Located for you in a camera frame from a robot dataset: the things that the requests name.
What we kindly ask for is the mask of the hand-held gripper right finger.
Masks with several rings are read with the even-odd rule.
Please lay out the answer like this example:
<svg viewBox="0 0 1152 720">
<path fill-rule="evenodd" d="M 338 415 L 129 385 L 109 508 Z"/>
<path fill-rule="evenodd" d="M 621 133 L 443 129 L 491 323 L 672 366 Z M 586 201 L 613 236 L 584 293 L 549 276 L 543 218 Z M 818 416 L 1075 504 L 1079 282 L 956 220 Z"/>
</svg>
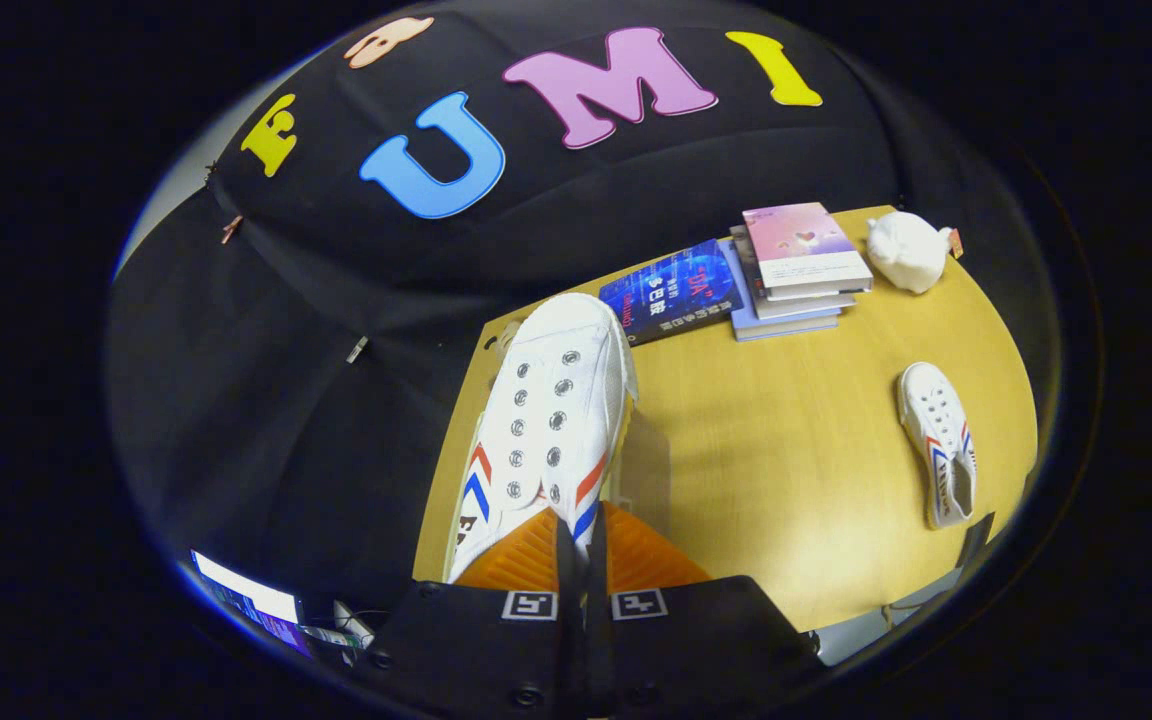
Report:
<svg viewBox="0 0 1152 720">
<path fill-rule="evenodd" d="M 823 679 L 814 647 L 746 575 L 712 578 L 631 511 L 602 503 L 590 551 L 596 717 L 764 719 Z"/>
</svg>

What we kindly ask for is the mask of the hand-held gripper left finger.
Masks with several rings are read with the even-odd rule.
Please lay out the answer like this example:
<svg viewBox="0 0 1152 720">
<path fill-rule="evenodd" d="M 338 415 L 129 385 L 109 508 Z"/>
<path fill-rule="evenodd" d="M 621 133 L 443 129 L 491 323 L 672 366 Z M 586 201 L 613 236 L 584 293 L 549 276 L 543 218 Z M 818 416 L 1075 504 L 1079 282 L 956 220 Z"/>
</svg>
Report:
<svg viewBox="0 0 1152 720">
<path fill-rule="evenodd" d="M 540 511 L 452 583 L 408 591 L 366 652 L 366 688 L 406 719 L 573 719 L 582 643 L 571 536 Z"/>
</svg>

